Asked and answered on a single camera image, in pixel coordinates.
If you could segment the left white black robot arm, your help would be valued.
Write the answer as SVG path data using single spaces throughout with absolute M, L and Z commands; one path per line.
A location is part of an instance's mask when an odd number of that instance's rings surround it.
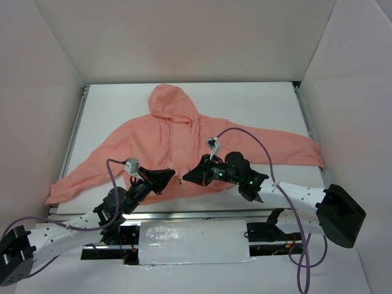
M 154 192 L 160 195 L 175 175 L 172 169 L 138 169 L 128 190 L 117 187 L 92 211 L 59 224 L 48 220 L 42 228 L 19 225 L 1 238 L 1 286 L 15 284 L 36 273 L 43 263 L 88 244 L 111 245 L 119 240 L 125 215 Z

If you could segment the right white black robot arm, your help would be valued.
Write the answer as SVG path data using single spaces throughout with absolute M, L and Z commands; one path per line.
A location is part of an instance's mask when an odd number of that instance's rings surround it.
M 236 184 L 247 201 L 275 203 L 317 218 L 322 234 L 340 247 L 352 248 L 366 218 L 365 210 L 344 188 L 332 184 L 328 188 L 311 188 L 273 181 L 268 175 L 251 169 L 240 152 L 230 152 L 225 160 L 205 154 L 199 164 L 183 176 L 183 180 L 199 186 L 213 181 Z

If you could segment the salmon pink hooded jacket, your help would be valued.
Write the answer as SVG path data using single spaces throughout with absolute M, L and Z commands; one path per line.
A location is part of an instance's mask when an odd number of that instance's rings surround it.
M 73 172 L 57 180 L 46 203 L 65 203 L 86 189 L 124 174 L 120 165 L 106 167 L 108 159 L 136 158 L 149 170 L 170 168 L 174 177 L 160 195 L 150 193 L 145 204 L 221 192 L 231 184 L 215 181 L 207 187 L 183 181 L 201 157 L 209 153 L 206 140 L 220 135 L 220 154 L 239 151 L 253 164 L 322 167 L 320 148 L 308 137 L 281 130 L 242 126 L 198 112 L 179 87 L 161 84 L 148 100 L 149 113 L 115 129 Z

